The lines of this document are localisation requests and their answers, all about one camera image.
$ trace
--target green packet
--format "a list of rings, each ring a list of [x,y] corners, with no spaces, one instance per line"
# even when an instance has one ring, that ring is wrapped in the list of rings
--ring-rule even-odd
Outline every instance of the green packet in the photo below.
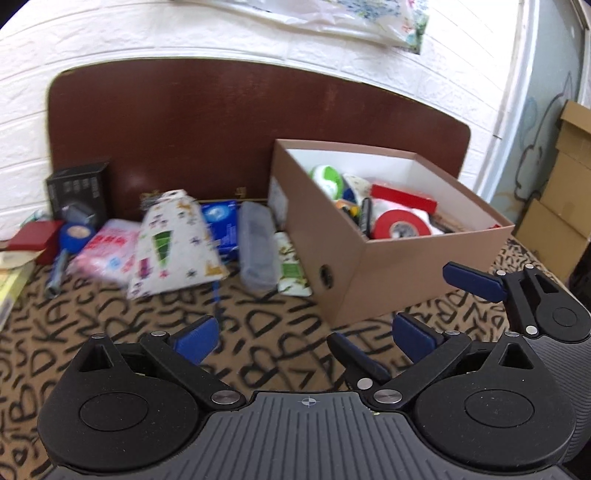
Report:
[[[281,263],[281,278],[277,290],[283,295],[292,297],[309,297],[312,295],[312,290],[290,238],[285,232],[277,232],[275,241]]]

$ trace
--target white bag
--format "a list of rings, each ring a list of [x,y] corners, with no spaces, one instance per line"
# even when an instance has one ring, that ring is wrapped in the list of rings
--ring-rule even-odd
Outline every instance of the white bag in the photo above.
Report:
[[[144,217],[129,282],[129,299],[228,276],[196,200],[164,193]]]
[[[188,0],[419,53],[430,0]]]

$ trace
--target plastic container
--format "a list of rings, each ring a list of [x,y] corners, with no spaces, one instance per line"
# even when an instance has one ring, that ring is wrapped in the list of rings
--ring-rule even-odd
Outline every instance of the plastic container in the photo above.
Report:
[[[271,211],[258,203],[243,202],[238,215],[240,278],[250,291],[270,291],[279,282],[279,252],[274,234]]]

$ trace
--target wooden headboard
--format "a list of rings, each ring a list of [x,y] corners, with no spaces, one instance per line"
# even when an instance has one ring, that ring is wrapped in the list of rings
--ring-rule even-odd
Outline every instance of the wooden headboard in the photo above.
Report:
[[[417,152],[457,177],[470,130],[451,116],[363,83],[218,59],[112,61],[52,83],[54,169],[109,157],[113,214],[139,219],[141,193],[267,196],[276,138]]]

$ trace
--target white brick wall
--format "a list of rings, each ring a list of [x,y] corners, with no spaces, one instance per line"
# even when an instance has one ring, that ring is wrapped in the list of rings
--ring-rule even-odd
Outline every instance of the white brick wall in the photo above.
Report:
[[[46,94],[68,68],[132,57],[265,61],[393,90],[470,125],[473,187],[511,57],[517,0],[433,0],[423,54],[299,32],[170,0],[29,0],[0,30],[0,239],[46,207]]]

